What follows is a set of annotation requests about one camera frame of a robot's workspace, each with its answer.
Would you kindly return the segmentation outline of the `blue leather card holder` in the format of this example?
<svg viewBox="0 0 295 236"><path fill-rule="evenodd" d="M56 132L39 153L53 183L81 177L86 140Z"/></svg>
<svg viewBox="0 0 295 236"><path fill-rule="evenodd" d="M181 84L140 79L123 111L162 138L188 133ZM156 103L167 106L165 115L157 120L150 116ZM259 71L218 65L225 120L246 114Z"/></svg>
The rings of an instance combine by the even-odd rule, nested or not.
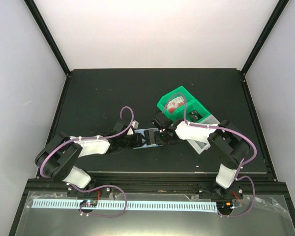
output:
<svg viewBox="0 0 295 236"><path fill-rule="evenodd" d="M140 134L140 137L142 138L142 143L134 149L160 147L161 145L158 145L156 143L154 136L155 132L157 131L159 131L157 128L135 130L136 134Z"/></svg>

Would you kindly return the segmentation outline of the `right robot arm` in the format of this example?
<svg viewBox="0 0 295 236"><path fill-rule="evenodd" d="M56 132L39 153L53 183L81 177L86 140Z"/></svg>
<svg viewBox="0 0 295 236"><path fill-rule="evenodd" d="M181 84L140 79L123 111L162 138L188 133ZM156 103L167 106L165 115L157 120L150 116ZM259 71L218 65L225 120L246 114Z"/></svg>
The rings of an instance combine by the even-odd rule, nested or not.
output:
<svg viewBox="0 0 295 236"><path fill-rule="evenodd" d="M159 146L188 140L193 145L205 144L196 148L198 152L213 148L220 161L213 191L219 198L225 198L231 193L231 185L250 151L250 145L239 132L232 129L229 121L225 120L219 124L194 123L180 119L172 121L163 113L158 113L152 123L158 128L154 139Z"/></svg>

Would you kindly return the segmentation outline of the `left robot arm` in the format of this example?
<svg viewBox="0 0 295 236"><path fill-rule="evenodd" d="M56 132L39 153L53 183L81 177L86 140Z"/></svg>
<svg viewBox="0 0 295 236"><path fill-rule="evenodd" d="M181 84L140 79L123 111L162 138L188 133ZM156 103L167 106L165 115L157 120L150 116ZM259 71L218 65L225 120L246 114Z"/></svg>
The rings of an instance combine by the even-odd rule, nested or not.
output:
<svg viewBox="0 0 295 236"><path fill-rule="evenodd" d="M35 164L42 172L40 175L53 181L62 181L78 187L84 196L91 196L96 185L90 175L75 166L78 158L95 154L110 154L123 149L140 148L147 144L144 129L138 123L127 125L121 120L104 136L75 137L60 133L54 137L35 158Z"/></svg>

